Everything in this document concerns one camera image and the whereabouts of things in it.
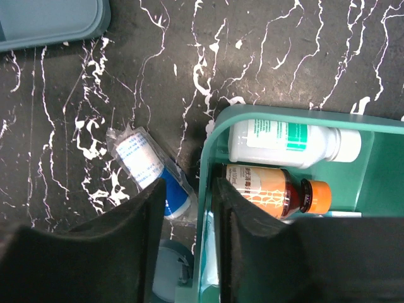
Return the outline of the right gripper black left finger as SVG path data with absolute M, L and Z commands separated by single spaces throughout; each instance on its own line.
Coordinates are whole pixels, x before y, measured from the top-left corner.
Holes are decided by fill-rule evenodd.
M 2 302 L 148 302 L 165 181 L 65 233 L 1 224 Z

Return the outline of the white bottle green label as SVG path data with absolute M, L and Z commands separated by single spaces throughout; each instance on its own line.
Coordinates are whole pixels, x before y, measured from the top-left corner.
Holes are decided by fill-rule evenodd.
M 231 162 L 298 169 L 306 169 L 322 160 L 353 162 L 361 147 L 362 138 L 357 130 L 266 119 L 234 124 L 228 140 Z

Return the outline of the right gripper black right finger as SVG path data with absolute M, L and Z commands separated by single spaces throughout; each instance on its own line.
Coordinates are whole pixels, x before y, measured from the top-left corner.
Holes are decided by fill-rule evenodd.
M 402 218 L 291 224 L 212 183 L 222 302 L 402 302 Z

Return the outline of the amber bottle orange cap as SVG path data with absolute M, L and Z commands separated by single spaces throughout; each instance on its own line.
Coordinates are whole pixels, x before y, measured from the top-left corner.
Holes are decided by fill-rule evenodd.
M 331 207 L 328 183 L 299 179 L 283 168 L 224 165 L 221 175 L 243 198 L 279 220 L 298 211 L 323 215 Z

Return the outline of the teal medicine kit box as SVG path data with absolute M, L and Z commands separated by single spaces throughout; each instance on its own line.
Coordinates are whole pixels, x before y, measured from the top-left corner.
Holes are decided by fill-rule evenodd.
M 402 302 L 403 123 L 233 105 L 201 154 L 196 250 L 152 302 Z

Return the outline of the light blue cotton swab packet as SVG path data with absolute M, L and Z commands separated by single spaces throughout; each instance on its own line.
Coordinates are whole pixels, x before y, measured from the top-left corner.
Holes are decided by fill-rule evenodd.
M 206 212 L 205 267 L 202 274 L 201 286 L 207 288 L 218 286 L 217 250 L 215 243 L 215 219 L 211 211 Z

